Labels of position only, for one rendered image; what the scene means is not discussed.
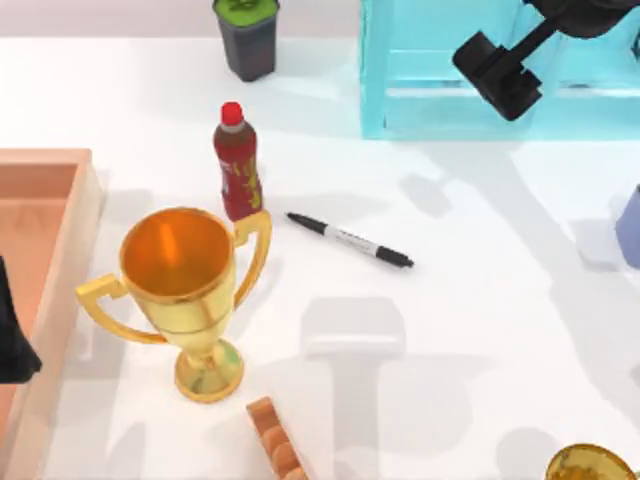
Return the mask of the light blue rack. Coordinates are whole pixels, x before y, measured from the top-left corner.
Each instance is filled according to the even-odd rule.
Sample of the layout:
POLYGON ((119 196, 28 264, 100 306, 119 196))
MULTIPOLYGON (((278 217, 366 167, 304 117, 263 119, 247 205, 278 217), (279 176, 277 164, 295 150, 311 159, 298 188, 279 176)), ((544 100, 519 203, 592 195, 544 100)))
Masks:
POLYGON ((640 140, 640 6, 594 39, 554 34, 525 60, 541 98, 504 119, 453 62, 473 34, 512 47, 560 0, 361 0, 361 132, 393 140, 640 140))

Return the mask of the pale lilac container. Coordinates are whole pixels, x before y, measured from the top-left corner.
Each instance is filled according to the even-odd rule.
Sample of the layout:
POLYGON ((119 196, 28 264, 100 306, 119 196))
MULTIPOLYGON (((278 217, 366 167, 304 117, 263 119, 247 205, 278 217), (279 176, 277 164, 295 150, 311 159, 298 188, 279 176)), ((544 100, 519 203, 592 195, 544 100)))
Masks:
POLYGON ((625 262, 640 270, 640 184, 615 223, 615 234, 625 262))

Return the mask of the black and white marker pen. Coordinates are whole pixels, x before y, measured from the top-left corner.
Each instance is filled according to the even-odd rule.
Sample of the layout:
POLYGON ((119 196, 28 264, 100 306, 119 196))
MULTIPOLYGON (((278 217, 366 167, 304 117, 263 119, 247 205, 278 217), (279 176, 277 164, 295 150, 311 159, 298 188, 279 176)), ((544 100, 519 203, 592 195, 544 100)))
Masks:
POLYGON ((336 240, 344 245, 357 249, 370 257, 377 258, 395 267, 412 268, 414 266, 414 262, 403 253, 340 230, 320 220, 293 212, 287 212, 286 216, 291 221, 306 228, 307 230, 313 231, 326 238, 336 240))

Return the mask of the dark grey plant pot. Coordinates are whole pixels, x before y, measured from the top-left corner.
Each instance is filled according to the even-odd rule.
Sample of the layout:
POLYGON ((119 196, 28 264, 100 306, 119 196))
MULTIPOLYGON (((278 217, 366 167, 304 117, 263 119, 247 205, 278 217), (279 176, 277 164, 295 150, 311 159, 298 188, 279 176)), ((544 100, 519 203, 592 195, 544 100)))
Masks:
POLYGON ((278 0, 213 0, 229 68, 253 82, 275 70, 278 0))

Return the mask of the red bottle with red cap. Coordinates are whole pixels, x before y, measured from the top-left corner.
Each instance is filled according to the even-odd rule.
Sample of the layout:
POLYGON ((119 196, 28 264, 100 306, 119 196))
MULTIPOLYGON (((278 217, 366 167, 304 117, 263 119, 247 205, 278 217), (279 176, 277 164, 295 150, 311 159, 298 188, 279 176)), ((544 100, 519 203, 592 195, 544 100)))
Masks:
POLYGON ((225 102, 213 135, 222 172, 222 199, 227 217, 236 222, 263 209, 257 171, 257 135, 238 102, 225 102))

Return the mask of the large gold trophy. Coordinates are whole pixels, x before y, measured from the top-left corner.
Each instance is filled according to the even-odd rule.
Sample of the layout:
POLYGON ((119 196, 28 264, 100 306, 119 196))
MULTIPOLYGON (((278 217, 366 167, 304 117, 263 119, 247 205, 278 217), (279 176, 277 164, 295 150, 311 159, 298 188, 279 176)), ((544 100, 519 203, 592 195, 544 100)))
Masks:
POLYGON ((127 233, 119 254, 122 275, 89 281, 77 287, 76 296, 86 313, 112 334, 178 347, 178 390, 194 402, 214 403, 232 394, 243 378, 243 360, 223 334, 262 272, 271 234, 266 211, 228 230, 200 209, 161 210, 127 233), (125 295, 133 298, 153 332, 116 321, 99 304, 105 296, 125 295))

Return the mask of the brown bread loaf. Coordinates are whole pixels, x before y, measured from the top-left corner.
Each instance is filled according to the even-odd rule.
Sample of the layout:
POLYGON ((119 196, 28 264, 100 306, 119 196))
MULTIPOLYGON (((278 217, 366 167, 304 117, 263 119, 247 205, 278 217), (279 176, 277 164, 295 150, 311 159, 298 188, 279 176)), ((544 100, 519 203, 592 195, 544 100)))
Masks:
POLYGON ((277 480, 310 480, 269 396, 246 406, 277 480))

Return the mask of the shallow salmon-coloured box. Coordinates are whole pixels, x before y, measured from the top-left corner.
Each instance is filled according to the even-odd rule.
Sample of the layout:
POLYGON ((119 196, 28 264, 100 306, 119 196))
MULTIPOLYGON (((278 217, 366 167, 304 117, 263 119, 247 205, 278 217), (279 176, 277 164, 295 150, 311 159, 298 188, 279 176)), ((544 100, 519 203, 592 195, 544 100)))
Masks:
POLYGON ((39 480, 101 205, 90 150, 0 148, 0 255, 43 362, 28 383, 0 386, 0 480, 39 480))

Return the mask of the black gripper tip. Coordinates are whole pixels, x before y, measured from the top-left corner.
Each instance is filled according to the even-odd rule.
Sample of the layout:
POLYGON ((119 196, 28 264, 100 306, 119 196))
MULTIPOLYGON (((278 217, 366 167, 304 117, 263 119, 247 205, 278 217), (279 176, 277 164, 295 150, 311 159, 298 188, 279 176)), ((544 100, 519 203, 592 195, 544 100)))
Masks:
POLYGON ((25 337, 11 295, 5 262, 0 256, 0 384, 24 384, 42 368, 25 337))

